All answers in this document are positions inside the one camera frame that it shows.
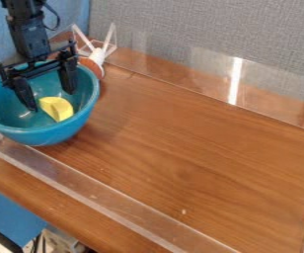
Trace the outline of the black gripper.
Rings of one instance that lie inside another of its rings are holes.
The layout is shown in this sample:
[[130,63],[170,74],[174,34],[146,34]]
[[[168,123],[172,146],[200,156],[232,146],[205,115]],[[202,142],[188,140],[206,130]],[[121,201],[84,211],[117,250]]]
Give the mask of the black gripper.
[[53,44],[51,54],[57,53],[53,60],[27,60],[22,55],[0,63],[2,84],[14,88],[19,101],[30,111],[38,110],[33,88],[27,79],[37,78],[51,71],[58,71],[61,86],[68,94],[73,94],[77,88],[77,41]]

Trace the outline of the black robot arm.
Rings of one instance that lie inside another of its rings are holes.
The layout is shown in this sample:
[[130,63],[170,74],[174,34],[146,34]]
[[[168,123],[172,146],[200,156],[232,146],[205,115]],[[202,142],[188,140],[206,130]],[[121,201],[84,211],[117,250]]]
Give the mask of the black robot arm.
[[51,71],[58,72],[62,90],[77,89],[77,41],[51,46],[47,30],[55,31],[61,18],[47,0],[0,0],[7,10],[6,22],[18,52],[18,59],[0,62],[2,85],[10,88],[30,111],[38,109],[29,80]]

